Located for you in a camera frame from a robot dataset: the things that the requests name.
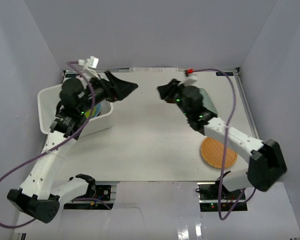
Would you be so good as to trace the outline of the blue round plate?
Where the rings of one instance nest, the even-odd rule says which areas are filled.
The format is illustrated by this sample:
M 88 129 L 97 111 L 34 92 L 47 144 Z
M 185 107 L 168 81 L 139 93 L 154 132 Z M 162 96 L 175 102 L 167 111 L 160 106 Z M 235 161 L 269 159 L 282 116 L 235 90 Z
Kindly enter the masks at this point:
M 93 113 L 92 118 L 95 118 L 95 117 L 97 117 L 100 114 L 101 108 L 102 108 L 102 104 L 101 103 L 98 103 L 98 104 L 95 105 L 95 107 L 93 109 L 93 112 L 92 112 Z

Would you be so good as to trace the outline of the pale green oblong dish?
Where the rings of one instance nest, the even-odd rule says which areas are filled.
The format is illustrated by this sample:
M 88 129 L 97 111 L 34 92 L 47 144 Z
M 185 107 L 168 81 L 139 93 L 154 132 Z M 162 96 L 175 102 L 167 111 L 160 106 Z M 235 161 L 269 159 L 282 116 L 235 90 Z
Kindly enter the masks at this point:
M 199 88 L 199 92 L 201 93 L 203 99 L 202 99 L 202 104 L 205 108 L 207 108 L 209 111 L 215 113 L 216 115 L 218 114 L 218 111 L 210 98 L 208 92 L 204 88 Z

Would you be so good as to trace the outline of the white plastic bin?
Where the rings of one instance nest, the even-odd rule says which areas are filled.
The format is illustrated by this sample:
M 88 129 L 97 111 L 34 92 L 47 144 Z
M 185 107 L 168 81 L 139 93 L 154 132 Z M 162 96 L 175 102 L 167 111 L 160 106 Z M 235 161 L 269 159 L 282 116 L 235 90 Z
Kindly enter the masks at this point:
M 42 89 L 37 94 L 37 106 L 40 130 L 43 134 L 50 132 L 50 125 L 55 119 L 56 107 L 60 101 L 61 84 Z M 113 126 L 114 105 L 108 101 L 100 103 L 100 114 L 89 120 L 80 137 L 111 128 Z

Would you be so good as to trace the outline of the orange woven round plate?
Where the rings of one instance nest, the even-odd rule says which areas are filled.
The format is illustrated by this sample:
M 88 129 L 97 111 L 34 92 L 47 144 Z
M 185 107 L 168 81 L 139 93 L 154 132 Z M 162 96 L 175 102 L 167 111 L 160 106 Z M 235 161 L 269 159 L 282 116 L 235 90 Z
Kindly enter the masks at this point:
M 200 151 L 203 160 L 208 165 L 217 169 L 222 168 L 224 145 L 221 142 L 214 140 L 211 137 L 206 137 L 201 143 Z M 227 148 L 225 156 L 225 168 L 233 166 L 237 161 L 237 158 L 238 154 L 230 148 Z

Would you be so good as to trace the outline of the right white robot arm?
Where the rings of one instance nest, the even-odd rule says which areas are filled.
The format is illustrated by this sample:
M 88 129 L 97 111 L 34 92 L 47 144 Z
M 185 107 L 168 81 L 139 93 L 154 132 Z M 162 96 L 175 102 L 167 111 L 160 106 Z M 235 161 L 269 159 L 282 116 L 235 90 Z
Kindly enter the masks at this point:
M 266 192 L 287 172 L 277 141 L 262 141 L 234 127 L 227 127 L 203 89 L 172 79 L 168 84 L 158 86 L 157 90 L 162 100 L 180 108 L 193 130 L 220 143 L 227 143 L 226 146 L 248 164 L 246 169 L 230 171 L 223 176 L 215 187 L 219 198 L 226 200 L 234 191 L 252 187 Z

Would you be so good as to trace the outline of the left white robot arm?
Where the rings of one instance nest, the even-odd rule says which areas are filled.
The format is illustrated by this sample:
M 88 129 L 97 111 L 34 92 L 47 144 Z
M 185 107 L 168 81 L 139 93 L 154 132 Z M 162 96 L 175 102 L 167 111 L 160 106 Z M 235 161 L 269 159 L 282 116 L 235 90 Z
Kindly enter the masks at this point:
M 20 187 L 7 194 L 7 199 L 21 212 L 47 224 L 57 215 L 60 206 L 76 198 L 89 200 L 95 196 L 96 181 L 86 174 L 77 174 L 56 188 L 52 185 L 67 153 L 83 131 L 85 114 L 102 101 L 122 101 L 138 88 L 136 83 L 121 80 L 108 70 L 105 76 L 92 77 L 87 86 L 76 77 L 61 85 L 43 156 Z

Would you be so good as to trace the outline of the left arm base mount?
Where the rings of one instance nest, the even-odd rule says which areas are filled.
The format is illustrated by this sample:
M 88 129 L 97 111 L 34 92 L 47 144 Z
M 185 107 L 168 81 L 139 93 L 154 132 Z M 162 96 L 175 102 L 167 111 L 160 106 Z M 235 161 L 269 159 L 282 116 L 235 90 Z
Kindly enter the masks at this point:
M 65 210 L 111 210 L 116 199 L 116 185 L 95 186 L 92 200 L 72 201 L 64 205 Z

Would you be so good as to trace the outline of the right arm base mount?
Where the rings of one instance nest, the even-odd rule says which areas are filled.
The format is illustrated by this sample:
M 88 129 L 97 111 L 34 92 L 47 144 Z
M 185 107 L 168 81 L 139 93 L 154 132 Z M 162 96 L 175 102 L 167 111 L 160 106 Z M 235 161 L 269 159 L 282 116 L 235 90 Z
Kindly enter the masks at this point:
M 213 213 L 218 212 L 218 193 L 219 187 L 215 182 L 199 182 L 195 192 L 198 194 L 199 207 L 201 213 Z M 228 212 L 234 203 L 237 201 L 241 190 L 235 190 L 232 192 L 226 192 L 222 189 L 221 195 L 221 212 Z M 233 212 L 244 212 L 248 210 L 246 201 L 246 195 L 243 194 L 239 199 L 237 205 L 233 208 Z

